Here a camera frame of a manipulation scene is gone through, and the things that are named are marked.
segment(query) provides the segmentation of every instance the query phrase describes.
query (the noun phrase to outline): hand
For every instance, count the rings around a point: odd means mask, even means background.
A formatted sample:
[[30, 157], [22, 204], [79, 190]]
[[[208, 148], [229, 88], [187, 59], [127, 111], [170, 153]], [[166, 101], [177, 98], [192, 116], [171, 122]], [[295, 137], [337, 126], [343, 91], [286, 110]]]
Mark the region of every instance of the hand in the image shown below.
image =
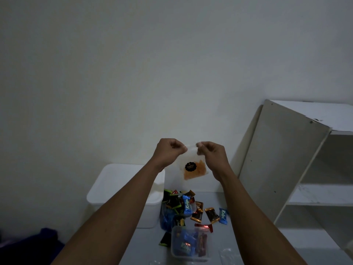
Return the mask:
[[196, 144], [198, 155], [204, 155], [206, 164], [212, 170], [213, 176], [220, 181], [220, 176], [232, 171], [228, 162], [226, 150], [222, 145], [206, 141]]
[[150, 161], [162, 171], [187, 150], [187, 147], [175, 138], [161, 138]]

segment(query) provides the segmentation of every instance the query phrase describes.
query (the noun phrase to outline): shelving unit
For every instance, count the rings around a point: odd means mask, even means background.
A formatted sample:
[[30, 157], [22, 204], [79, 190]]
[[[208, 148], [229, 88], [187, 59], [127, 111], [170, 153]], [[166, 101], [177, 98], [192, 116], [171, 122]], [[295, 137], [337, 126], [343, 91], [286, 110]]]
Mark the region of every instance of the shelving unit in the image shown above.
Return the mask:
[[353, 106], [266, 100], [239, 178], [295, 247], [353, 259]]

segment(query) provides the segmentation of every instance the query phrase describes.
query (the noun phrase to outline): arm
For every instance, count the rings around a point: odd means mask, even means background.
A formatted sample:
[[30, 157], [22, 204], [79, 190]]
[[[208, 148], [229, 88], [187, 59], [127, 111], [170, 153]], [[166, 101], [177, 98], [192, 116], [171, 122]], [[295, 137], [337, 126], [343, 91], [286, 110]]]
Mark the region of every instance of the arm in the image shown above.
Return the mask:
[[161, 139], [151, 160], [83, 224], [52, 265], [118, 264], [157, 174], [186, 151], [176, 139]]
[[198, 154], [222, 184], [232, 226], [245, 264], [306, 264], [289, 241], [254, 203], [233, 173], [222, 145], [197, 144]]

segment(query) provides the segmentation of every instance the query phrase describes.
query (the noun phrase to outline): person's right hand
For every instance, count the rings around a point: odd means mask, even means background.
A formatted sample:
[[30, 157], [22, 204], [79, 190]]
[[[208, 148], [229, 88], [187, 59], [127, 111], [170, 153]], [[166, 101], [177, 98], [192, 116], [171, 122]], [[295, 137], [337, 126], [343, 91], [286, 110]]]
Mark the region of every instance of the person's right hand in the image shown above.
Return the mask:
[[212, 170], [216, 180], [220, 180], [220, 176], [231, 172], [226, 150], [222, 145], [210, 141], [199, 142], [196, 144], [198, 155], [204, 155], [206, 164]]

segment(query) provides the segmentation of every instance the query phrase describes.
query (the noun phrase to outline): person's left hand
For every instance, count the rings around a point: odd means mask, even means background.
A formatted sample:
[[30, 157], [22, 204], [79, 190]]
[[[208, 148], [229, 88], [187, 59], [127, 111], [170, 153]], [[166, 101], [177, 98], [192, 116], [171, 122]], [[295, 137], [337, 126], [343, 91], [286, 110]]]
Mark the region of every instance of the person's left hand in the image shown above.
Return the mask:
[[161, 138], [150, 161], [162, 171], [187, 150], [187, 147], [175, 138]]

